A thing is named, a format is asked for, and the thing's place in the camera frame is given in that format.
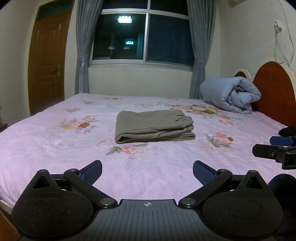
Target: rolled blue comforter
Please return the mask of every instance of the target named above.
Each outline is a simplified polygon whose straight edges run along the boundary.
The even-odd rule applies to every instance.
[[[200,85],[204,101],[215,106],[237,113],[250,114],[251,103],[261,98],[257,87],[248,79],[209,78]]]

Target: dark pants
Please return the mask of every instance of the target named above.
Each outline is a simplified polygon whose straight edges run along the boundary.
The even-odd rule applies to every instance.
[[[284,212],[282,225],[275,238],[278,241],[296,241],[296,178],[280,174],[275,176],[268,186]]]

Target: folded gray clothing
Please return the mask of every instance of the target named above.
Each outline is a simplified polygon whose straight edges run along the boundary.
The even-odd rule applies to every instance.
[[[115,142],[194,140],[193,128],[192,118],[181,110],[121,111],[116,118]]]

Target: pink bed sheet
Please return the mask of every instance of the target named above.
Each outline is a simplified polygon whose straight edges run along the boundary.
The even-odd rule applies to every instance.
[[[118,145],[116,116],[181,109],[194,120],[196,139]],[[98,159],[102,176],[94,186],[120,199],[175,199],[200,188],[195,160],[233,174],[259,171],[266,182],[285,171],[273,160],[252,155],[253,145],[269,144],[284,125],[259,112],[243,115],[201,100],[78,94],[0,133],[0,198],[13,206],[40,169],[52,174]]]

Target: window pane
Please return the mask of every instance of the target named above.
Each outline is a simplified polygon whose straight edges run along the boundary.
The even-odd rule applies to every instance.
[[[151,14],[147,61],[193,65],[189,21]]]
[[[151,0],[150,9],[188,15],[186,0]]]
[[[72,0],[60,0],[57,2],[46,4],[45,6],[41,7],[38,20],[49,18],[51,16],[71,11],[72,7]]]
[[[146,14],[100,15],[96,25],[93,60],[143,59],[145,21]]]
[[[142,8],[147,9],[148,0],[104,0],[102,9]]]

